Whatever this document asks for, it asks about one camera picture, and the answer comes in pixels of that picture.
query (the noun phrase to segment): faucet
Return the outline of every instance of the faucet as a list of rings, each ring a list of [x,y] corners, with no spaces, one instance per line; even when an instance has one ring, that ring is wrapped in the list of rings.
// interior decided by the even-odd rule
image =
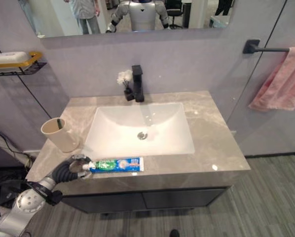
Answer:
[[[132,66],[133,96],[136,102],[144,102],[142,74],[143,72],[140,65]]]

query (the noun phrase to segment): drain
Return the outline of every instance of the drain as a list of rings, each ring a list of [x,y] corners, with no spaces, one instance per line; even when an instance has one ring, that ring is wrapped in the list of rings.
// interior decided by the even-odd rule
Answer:
[[[147,133],[144,133],[144,132],[139,132],[138,133],[138,138],[140,140],[145,140],[147,137],[148,137],[148,134]]]

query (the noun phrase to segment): gray carpet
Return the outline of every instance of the gray carpet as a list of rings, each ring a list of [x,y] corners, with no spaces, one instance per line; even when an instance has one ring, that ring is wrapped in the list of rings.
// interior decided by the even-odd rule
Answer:
[[[85,214],[63,203],[31,221],[34,237],[295,237],[295,156],[251,158],[252,171],[209,207]]]

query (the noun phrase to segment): beige cup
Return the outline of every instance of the beige cup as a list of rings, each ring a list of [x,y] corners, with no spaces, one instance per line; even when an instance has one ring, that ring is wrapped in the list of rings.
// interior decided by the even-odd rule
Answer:
[[[59,129],[58,118],[52,118],[41,126],[41,132],[49,138],[62,152],[71,152],[79,145],[78,136],[72,131],[70,125],[62,118],[62,128]]]

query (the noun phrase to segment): sink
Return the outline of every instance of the sink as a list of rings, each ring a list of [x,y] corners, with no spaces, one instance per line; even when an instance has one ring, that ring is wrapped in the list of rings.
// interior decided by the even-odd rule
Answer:
[[[182,103],[98,107],[82,151],[92,159],[192,154]]]

